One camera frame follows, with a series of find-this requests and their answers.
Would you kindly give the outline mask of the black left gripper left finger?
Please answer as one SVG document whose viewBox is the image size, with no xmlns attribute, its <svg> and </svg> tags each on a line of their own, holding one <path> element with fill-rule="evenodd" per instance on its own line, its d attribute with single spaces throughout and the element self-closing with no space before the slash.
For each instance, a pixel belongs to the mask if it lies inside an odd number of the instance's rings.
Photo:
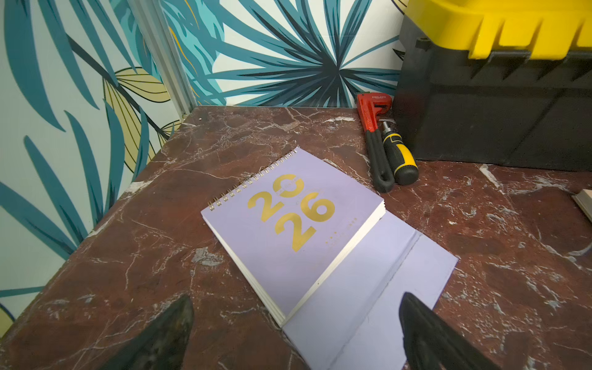
<svg viewBox="0 0 592 370">
<path fill-rule="evenodd" d="M 180 369 L 193 323 L 193 304 L 184 294 L 101 368 Z"/>
</svg>

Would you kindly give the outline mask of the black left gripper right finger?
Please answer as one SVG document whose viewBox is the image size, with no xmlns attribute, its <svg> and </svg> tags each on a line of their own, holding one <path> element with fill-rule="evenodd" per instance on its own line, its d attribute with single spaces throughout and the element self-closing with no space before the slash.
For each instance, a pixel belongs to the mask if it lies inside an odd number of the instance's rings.
<svg viewBox="0 0 592 370">
<path fill-rule="evenodd" d="M 411 369 L 498 369 L 413 293 L 399 307 L 405 356 Z"/>
</svg>

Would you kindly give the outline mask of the pink calendar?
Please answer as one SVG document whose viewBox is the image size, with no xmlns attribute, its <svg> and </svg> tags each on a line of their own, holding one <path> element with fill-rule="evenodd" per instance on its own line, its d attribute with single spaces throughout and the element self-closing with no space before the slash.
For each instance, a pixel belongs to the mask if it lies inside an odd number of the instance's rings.
<svg viewBox="0 0 592 370">
<path fill-rule="evenodd" d="M 572 199 L 586 215 L 587 219 L 592 222 L 592 190 L 583 189 L 578 194 L 572 196 Z"/>
</svg>

